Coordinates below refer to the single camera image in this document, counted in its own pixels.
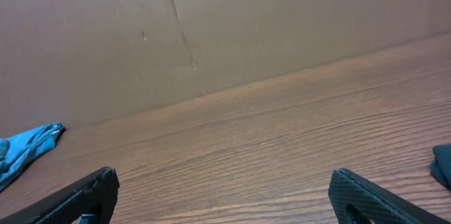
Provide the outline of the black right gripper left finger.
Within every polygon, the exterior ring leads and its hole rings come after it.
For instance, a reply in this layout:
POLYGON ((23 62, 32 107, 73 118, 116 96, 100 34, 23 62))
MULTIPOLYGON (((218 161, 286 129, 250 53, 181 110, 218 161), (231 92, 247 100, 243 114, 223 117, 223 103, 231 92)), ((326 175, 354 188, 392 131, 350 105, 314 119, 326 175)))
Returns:
POLYGON ((109 224, 118 201, 116 170, 103 167, 38 202, 1 219, 1 224, 72 223, 83 216, 89 223, 109 224))

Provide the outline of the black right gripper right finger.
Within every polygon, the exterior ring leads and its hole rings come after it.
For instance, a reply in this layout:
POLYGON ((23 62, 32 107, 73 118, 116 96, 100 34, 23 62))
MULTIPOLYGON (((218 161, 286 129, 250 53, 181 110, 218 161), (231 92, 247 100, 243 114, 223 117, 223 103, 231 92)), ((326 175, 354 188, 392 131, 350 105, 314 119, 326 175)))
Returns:
POLYGON ((450 224, 344 168, 333 171, 328 197, 339 224, 450 224))

